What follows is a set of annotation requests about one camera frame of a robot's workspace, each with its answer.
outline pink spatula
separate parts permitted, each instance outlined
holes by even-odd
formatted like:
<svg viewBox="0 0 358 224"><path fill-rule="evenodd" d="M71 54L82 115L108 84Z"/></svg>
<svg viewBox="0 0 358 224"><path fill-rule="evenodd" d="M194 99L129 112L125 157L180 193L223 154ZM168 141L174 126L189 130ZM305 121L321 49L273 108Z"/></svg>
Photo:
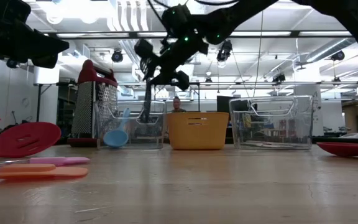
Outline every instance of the pink spatula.
<svg viewBox="0 0 358 224"><path fill-rule="evenodd" d="M87 157L34 157L30 159L0 161L0 165L9 164L53 164L55 166L69 166L89 163Z"/></svg>
<svg viewBox="0 0 358 224"><path fill-rule="evenodd" d="M0 134L0 157L20 158L41 152L60 138L60 128L46 122L25 123Z"/></svg>

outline red plate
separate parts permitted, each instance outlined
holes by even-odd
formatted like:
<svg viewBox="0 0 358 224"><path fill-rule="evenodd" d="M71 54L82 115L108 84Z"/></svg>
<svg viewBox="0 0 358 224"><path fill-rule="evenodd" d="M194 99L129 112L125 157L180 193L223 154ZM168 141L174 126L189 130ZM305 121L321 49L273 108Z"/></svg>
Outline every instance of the red plate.
<svg viewBox="0 0 358 224"><path fill-rule="evenodd" d="M358 156L357 143L317 142L321 149L337 156Z"/></svg>

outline desk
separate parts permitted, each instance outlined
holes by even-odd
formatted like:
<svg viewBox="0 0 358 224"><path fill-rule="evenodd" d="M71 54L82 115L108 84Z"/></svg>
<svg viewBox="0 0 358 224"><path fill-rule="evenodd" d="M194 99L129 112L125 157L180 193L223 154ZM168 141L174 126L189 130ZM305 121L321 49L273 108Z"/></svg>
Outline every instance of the desk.
<svg viewBox="0 0 358 224"><path fill-rule="evenodd" d="M83 179L0 182L0 223L358 223L358 159L311 151L75 149Z"/></svg>

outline orange spatula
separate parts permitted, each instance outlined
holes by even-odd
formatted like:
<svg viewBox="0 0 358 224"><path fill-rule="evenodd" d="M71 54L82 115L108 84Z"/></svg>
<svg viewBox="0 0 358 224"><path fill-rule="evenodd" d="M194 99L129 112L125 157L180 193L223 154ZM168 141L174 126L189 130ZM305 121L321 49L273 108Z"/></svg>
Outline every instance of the orange spatula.
<svg viewBox="0 0 358 224"><path fill-rule="evenodd" d="M36 179L43 177L82 177L87 168L56 167L53 164L11 164L0 168L0 179Z"/></svg>

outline blue ladle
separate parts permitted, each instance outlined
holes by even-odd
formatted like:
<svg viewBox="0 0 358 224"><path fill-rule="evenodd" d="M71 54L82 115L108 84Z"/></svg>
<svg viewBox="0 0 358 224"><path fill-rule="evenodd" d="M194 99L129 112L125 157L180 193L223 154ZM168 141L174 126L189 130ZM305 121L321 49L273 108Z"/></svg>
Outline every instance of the blue ladle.
<svg viewBox="0 0 358 224"><path fill-rule="evenodd" d="M122 115L122 120L119 127L115 130L107 132L103 141L110 147L122 147L128 142L128 134L124 131L124 126L128 122L128 117L131 115L131 110L126 108Z"/></svg>

